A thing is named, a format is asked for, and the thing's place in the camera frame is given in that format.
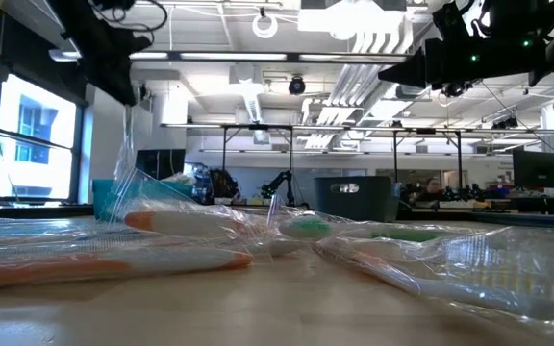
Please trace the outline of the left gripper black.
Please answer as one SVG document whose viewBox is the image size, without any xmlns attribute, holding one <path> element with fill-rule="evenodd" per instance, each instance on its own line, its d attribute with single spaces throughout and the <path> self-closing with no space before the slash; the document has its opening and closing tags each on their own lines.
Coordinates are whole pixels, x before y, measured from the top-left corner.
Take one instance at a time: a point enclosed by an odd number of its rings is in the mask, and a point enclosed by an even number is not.
<svg viewBox="0 0 554 346">
<path fill-rule="evenodd" d="M 114 70 L 129 70 L 130 56 L 151 46 L 151 38 L 136 36 L 136 30 L 114 27 L 98 18 L 92 9 L 76 9 L 67 21 L 67 35 L 91 67 L 102 64 Z M 129 77 L 109 80 L 108 93 L 123 105 L 135 105 L 137 96 Z"/>
</svg>

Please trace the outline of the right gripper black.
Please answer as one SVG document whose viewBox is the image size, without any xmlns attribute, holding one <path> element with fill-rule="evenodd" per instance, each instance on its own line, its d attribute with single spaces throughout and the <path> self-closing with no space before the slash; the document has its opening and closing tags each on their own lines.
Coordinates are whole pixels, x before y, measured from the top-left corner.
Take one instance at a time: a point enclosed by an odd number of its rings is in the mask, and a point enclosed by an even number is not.
<svg viewBox="0 0 554 346">
<path fill-rule="evenodd" d="M 551 73 L 551 1 L 451 1 L 433 13 L 438 38 L 425 41 L 378 79 L 425 88 L 527 73 L 532 87 Z"/>
</svg>

